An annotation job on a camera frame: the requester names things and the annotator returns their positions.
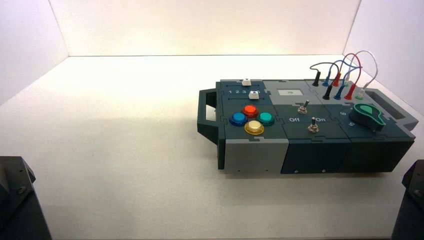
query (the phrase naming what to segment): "white floor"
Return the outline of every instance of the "white floor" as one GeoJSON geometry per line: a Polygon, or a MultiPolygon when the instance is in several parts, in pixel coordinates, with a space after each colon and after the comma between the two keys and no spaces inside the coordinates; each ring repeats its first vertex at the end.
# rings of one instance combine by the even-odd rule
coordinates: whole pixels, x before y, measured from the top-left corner
{"type": "Polygon", "coordinates": [[[424,117],[378,82],[421,121],[391,173],[229,176],[197,133],[199,90],[219,79],[314,78],[339,58],[69,57],[0,106],[0,155],[32,167],[55,239],[388,237],[424,117]]]}

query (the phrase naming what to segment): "red plug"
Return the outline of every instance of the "red plug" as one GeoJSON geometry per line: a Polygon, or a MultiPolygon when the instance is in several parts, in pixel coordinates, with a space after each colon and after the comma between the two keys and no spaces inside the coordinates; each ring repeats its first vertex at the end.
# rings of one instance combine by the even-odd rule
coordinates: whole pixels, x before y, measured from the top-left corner
{"type": "Polygon", "coordinates": [[[339,86],[339,80],[340,80],[340,76],[341,76],[342,74],[340,73],[340,72],[338,72],[337,73],[337,75],[335,76],[335,78],[334,78],[334,81],[332,81],[332,85],[334,86],[334,87],[338,87],[339,86]]]}
{"type": "Polygon", "coordinates": [[[354,93],[356,86],[357,85],[355,83],[350,86],[349,92],[347,92],[346,96],[344,96],[344,99],[352,100],[352,94],[354,93]]]}

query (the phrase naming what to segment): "yellow button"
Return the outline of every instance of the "yellow button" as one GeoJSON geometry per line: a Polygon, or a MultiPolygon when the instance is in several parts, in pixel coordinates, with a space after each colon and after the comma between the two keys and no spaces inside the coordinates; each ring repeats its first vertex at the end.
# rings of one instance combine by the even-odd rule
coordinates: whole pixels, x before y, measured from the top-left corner
{"type": "Polygon", "coordinates": [[[264,126],[260,122],[253,120],[253,121],[248,121],[244,125],[244,130],[248,134],[259,135],[264,132],[264,126]]]}

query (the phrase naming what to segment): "arcade button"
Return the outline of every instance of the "arcade button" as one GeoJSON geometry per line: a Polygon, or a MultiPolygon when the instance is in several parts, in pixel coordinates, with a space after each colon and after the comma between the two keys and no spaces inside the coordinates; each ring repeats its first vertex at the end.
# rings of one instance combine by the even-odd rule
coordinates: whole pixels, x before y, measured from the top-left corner
{"type": "Polygon", "coordinates": [[[260,135],[264,133],[264,126],[260,122],[252,120],[244,125],[244,130],[250,135],[260,135]]]}
{"type": "Polygon", "coordinates": [[[261,112],[257,120],[264,126],[271,126],[274,124],[274,118],[269,112],[261,112]]]}
{"type": "Polygon", "coordinates": [[[229,122],[234,126],[243,126],[247,121],[248,118],[241,112],[235,112],[229,118],[229,122]]]}
{"type": "Polygon", "coordinates": [[[246,105],[241,110],[242,113],[244,113],[248,118],[256,118],[258,116],[258,110],[253,105],[246,105]]]}

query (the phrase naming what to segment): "white cable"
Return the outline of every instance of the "white cable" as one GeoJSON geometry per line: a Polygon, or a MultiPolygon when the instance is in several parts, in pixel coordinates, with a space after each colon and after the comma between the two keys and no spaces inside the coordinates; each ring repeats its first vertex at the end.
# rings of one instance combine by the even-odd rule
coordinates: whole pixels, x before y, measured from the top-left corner
{"type": "MultiPolygon", "coordinates": [[[[372,81],[374,81],[374,79],[376,79],[377,74],[379,74],[379,67],[378,67],[378,65],[377,65],[376,57],[374,56],[374,54],[373,54],[372,52],[370,52],[370,51],[368,51],[368,50],[360,50],[360,51],[358,51],[358,52],[356,53],[356,55],[358,55],[358,54],[360,54],[360,53],[363,53],[363,52],[365,52],[365,53],[369,53],[369,54],[371,55],[372,59],[374,60],[374,64],[375,64],[375,74],[374,74],[374,76],[372,77],[371,81],[367,82],[367,83],[363,86],[363,88],[362,88],[362,89],[365,89],[365,88],[367,88],[367,87],[368,87],[368,85],[370,85],[370,83],[371,83],[372,81]]],[[[350,65],[352,65],[352,62],[353,62],[353,61],[354,61],[354,57],[352,57],[352,60],[350,60],[350,65]]],[[[346,80],[347,80],[347,81],[349,81],[349,78],[350,78],[350,77],[351,77],[351,74],[349,73],[349,74],[347,75],[347,77],[346,77],[346,80]]]]}

